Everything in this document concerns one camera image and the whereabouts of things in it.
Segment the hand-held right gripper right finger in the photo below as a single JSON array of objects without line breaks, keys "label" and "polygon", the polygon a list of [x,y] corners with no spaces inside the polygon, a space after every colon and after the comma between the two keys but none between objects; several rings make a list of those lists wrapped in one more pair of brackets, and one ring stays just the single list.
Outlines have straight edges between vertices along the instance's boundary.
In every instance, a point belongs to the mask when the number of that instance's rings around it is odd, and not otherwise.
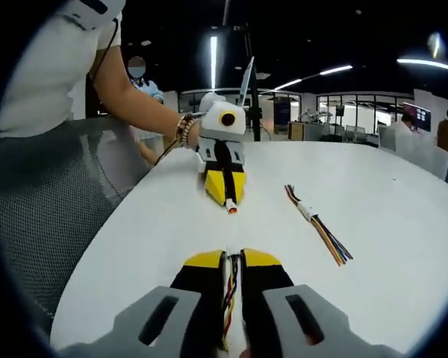
[{"label": "hand-held right gripper right finger", "polygon": [[345,313],[310,286],[296,285],[273,255],[241,251],[242,314],[251,357],[398,357],[371,345]]}]

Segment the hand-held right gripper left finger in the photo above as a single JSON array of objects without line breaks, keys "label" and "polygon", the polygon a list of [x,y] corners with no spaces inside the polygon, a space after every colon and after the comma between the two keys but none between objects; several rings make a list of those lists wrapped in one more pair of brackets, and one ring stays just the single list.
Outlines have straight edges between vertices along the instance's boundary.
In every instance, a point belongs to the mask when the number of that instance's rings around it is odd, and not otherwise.
[{"label": "hand-held right gripper left finger", "polygon": [[111,332],[59,351],[60,357],[217,357],[223,336],[223,251],[197,254],[170,286],[121,311]]}]

